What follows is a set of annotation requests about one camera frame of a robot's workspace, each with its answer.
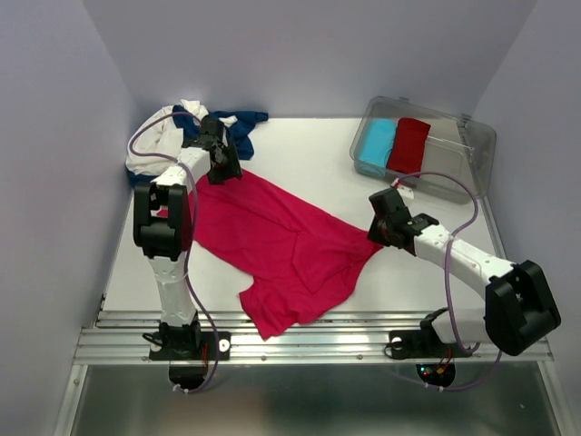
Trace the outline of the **pink t shirt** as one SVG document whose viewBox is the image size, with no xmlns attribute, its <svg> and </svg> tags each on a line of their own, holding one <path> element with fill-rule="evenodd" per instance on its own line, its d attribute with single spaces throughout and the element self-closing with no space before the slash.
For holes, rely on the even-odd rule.
<svg viewBox="0 0 581 436">
<path fill-rule="evenodd" d="M 158 186 L 166 203 L 171 258 L 155 257 L 162 321 L 190 324 L 196 313 L 187 285 L 186 253 L 191 240 L 252 276 L 240 294 L 244 312 L 267 341 L 293 324 L 308 324 L 353 294 L 359 275 L 379 251 L 361 229 L 280 187 L 246 173 L 240 180 L 192 190 Z"/>
</svg>

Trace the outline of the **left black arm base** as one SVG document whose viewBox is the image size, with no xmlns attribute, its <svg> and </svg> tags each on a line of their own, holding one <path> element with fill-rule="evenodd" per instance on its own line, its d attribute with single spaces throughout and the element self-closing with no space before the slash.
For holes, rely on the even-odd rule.
<svg viewBox="0 0 581 436">
<path fill-rule="evenodd" d="M 155 362 L 208 361 L 218 358 L 228 361 L 231 352 L 231 333 L 218 331 L 218 341 L 213 332 L 147 332 L 142 337 L 149 343 L 149 359 Z"/>
</svg>

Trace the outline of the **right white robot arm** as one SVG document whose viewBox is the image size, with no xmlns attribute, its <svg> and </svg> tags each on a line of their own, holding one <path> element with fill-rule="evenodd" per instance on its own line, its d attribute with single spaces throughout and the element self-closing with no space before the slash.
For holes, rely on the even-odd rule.
<svg viewBox="0 0 581 436">
<path fill-rule="evenodd" d="M 462 356 L 471 344 L 492 344 L 518 356 L 562 323 L 542 268 L 532 262 L 512 263 L 459 239 L 435 218 L 412 215 L 400 192 L 390 187 L 372 194 L 374 217 L 368 238 L 404 250 L 440 267 L 445 292 L 457 278 L 483 301 L 475 309 L 455 310 L 452 302 L 428 314 L 414 331 L 397 333 L 393 357 L 429 357 L 448 346 Z"/>
</svg>

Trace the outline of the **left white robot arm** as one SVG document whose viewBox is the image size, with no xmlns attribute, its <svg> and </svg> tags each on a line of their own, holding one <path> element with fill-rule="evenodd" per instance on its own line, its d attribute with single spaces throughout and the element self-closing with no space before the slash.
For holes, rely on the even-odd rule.
<svg viewBox="0 0 581 436">
<path fill-rule="evenodd" d="M 206 177 L 211 184 L 241 178 L 235 145 L 224 123 L 206 116 L 197 136 L 182 146 L 177 156 L 142 153 L 134 148 L 137 139 L 162 116 L 138 131 L 129 151 L 139 157 L 159 157 L 171 165 L 149 183 L 138 183 L 133 198 L 133 240 L 153 268 L 162 315 L 158 331 L 146 333 L 152 354 L 159 360 L 186 360 L 202 352 L 204 345 L 194 295 L 187 273 L 188 254 L 196 227 L 196 183 Z"/>
</svg>

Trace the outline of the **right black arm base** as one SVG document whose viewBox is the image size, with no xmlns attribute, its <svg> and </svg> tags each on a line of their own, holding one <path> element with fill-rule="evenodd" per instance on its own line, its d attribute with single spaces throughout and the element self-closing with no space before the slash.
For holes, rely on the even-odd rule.
<svg viewBox="0 0 581 436">
<path fill-rule="evenodd" d="M 444 343 L 434 332 L 396 330 L 389 333 L 383 352 L 393 360 L 467 358 L 456 344 Z"/>
</svg>

